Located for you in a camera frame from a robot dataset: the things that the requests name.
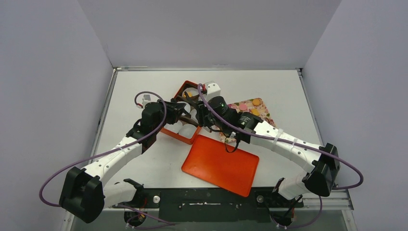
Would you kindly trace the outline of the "orange cookie tin box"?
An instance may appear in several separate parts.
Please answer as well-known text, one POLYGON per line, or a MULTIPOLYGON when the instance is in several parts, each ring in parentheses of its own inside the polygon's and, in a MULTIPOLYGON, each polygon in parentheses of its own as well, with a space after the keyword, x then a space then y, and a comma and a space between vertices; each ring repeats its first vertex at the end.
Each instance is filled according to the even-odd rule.
MULTIPOLYGON (((183 92, 187 88, 194 88, 194 87, 197 87, 196 83, 188 81, 188 80, 184 81, 184 83, 181 85, 181 87, 179 88, 179 90, 177 91, 176 95, 173 98, 176 101, 179 101, 179 100, 176 99, 178 96, 181 97, 183 92)), ((168 130, 167 128, 162 128, 161 132, 168 135, 168 136, 170 136, 170 137, 172 137, 172 138, 174 138, 174 139, 182 141, 182 142, 184 142, 184 143, 186 143, 188 145, 192 145, 195 138, 198 136, 199 132, 201 131, 201 129, 202 129, 201 127, 196 127, 196 130, 194 131, 194 133, 190 137, 182 136, 182 135, 180 135, 180 134, 178 134, 176 132, 173 132, 172 130, 168 130)))

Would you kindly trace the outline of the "floral tray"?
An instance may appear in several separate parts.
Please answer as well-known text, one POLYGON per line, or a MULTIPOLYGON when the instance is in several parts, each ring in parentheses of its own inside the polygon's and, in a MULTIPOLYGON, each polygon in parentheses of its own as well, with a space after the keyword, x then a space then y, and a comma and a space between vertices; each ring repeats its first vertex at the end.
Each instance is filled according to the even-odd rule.
POLYGON ((266 107, 266 105, 263 103, 263 100, 260 99, 261 104, 259 106, 254 106, 252 104, 253 99, 249 99, 246 101, 241 101, 237 103, 230 103, 228 106, 230 108, 236 109, 238 113, 241 113, 240 118, 238 120, 238 127, 235 127, 228 122, 225 121, 225 124, 227 124, 229 127, 235 130, 231 134, 229 138, 225 137, 226 141, 236 141, 236 142, 241 142, 244 141, 246 143, 250 143, 251 136, 249 135, 250 133, 255 133, 255 128, 258 124, 261 123, 268 123, 272 127, 276 127, 273 119, 270 117, 270 113, 266 107), (239 104, 244 103, 247 105, 247 110, 246 111, 240 111, 239 110, 239 104), (251 109, 256 108, 259 111, 260 116, 255 116, 251 113, 251 109))

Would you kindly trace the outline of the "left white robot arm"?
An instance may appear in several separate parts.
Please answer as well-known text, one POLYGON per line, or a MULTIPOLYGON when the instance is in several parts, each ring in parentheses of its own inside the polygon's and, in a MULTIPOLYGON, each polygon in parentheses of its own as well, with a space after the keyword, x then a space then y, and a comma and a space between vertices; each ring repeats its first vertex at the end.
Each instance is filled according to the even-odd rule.
POLYGON ((175 124, 186 113, 185 103, 158 100, 146 103, 141 118, 109 154, 83 168, 71 168, 65 177, 59 205, 85 223, 93 222, 108 207, 127 202, 132 207, 144 200, 142 185, 124 179, 107 182, 126 164, 142 155, 155 142, 166 124, 175 124))

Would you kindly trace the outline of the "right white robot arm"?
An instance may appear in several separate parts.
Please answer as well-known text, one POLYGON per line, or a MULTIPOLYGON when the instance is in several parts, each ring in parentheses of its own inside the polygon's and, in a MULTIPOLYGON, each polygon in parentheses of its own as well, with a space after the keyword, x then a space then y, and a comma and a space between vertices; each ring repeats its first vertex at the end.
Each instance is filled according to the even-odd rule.
POLYGON ((313 193, 328 197, 340 169, 337 148, 332 144, 320 146, 300 140, 250 112, 238 112, 228 107, 221 96, 208 101, 209 110, 202 101, 193 104, 201 127, 216 126, 226 137, 234 135, 243 141, 269 149, 296 163, 303 169, 295 178, 281 178, 272 193, 273 202, 284 206, 290 200, 313 193))

